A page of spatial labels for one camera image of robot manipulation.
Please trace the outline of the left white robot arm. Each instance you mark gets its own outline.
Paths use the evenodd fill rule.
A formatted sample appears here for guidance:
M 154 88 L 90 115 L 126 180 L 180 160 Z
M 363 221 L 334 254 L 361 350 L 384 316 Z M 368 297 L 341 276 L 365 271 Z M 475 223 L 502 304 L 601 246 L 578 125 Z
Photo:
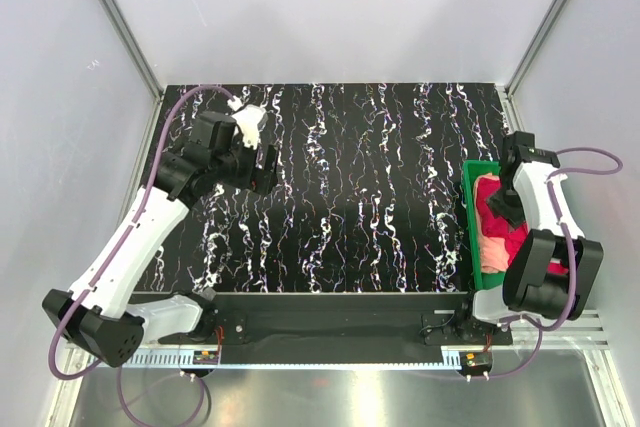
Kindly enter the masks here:
M 112 238 L 68 290 L 50 290 L 42 308 L 65 339 L 98 361 L 117 368 L 142 344 L 184 334 L 208 341 L 216 329 L 211 293 L 173 293 L 142 304 L 134 288 L 169 234 L 220 184 L 267 195 L 276 184 L 278 150 L 266 149 L 257 164 L 264 108 L 247 105 L 230 115 L 197 116 L 181 151 L 165 152 L 154 164 L 151 186 L 134 204 Z

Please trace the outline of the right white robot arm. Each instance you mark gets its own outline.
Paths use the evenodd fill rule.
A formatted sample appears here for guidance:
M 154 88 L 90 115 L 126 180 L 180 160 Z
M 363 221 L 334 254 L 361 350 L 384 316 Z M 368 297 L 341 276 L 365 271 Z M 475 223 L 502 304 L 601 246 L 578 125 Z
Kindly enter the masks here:
M 500 187 L 488 207 L 513 228 L 525 225 L 527 236 L 502 284 L 476 291 L 470 309 L 454 318 L 460 340 L 476 343 L 490 324 L 506 327 L 518 319 L 550 332 L 582 315 L 604 249 L 574 220 L 562 182 L 570 174 L 612 175 L 621 168 L 620 161 L 609 170 L 562 167 L 556 152 L 536 147 L 534 134 L 515 131 L 504 138 Z

